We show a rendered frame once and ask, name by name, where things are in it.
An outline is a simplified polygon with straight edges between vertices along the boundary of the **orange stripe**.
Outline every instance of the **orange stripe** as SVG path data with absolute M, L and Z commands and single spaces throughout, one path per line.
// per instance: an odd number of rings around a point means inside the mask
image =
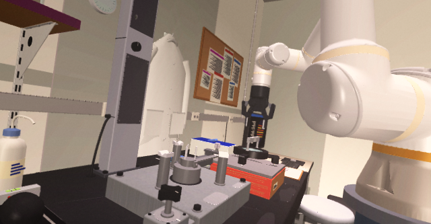
M 379 153 L 384 153 L 384 154 L 393 155 L 397 157 L 404 157 L 408 159 L 426 161 L 431 163 L 431 153 L 425 153 L 422 151 L 402 149 L 399 147 L 386 146 L 378 143 L 372 144 L 372 150 Z

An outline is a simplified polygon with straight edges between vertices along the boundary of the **cable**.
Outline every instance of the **cable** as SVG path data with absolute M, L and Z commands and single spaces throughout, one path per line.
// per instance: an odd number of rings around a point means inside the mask
M 103 122 L 102 130 L 100 130 L 99 139 L 97 140 L 96 149 L 94 150 L 94 156 L 93 156 L 93 162 L 92 162 L 92 166 L 91 166 L 91 170 L 90 170 L 90 175 L 88 177 L 94 177 L 94 175 L 93 175 L 93 169 L 94 169 L 94 162 L 96 161 L 97 150 L 99 148 L 100 140 L 102 139 L 103 130 L 105 129 L 106 123 L 108 122 L 108 120 L 111 117 L 115 118 L 114 116 L 111 116 L 110 114 L 106 114 L 105 115 L 106 119 Z

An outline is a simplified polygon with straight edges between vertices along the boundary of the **cork board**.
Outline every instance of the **cork board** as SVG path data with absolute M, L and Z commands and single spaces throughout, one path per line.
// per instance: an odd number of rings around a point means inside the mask
M 203 28 L 193 97 L 237 107 L 243 64 L 242 56 Z

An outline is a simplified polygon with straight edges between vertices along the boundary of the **cylindrical holder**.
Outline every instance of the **cylindrical holder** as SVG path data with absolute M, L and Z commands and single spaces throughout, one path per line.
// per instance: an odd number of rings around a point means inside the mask
M 198 184 L 201 182 L 201 166 L 192 157 L 181 157 L 180 162 L 174 164 L 171 180 L 179 184 Z
M 229 153 L 219 152 L 217 161 L 217 172 L 215 173 L 214 184 L 223 186 L 224 180 L 226 179 L 226 170 L 228 168 Z
M 167 150 L 159 151 L 159 171 L 157 173 L 156 189 L 160 189 L 163 184 L 168 183 L 169 179 L 169 164 L 170 158 L 174 156 L 174 153 L 170 153 Z
M 166 204 L 164 205 L 164 211 L 161 213 L 162 217 L 169 218 L 174 216 L 174 212 L 172 211 L 172 201 L 167 200 Z
M 181 149 L 184 145 L 182 141 L 173 141 L 172 144 L 174 147 L 172 148 L 172 152 L 174 152 L 174 157 L 172 158 L 172 161 L 170 162 L 170 169 L 174 168 L 174 163 L 176 163 L 181 156 Z

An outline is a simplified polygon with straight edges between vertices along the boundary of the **white stool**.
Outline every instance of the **white stool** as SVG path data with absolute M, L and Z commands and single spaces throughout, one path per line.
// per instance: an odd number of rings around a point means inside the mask
M 355 216 L 350 209 L 320 196 L 305 194 L 299 211 L 322 224 L 354 224 L 355 222 Z

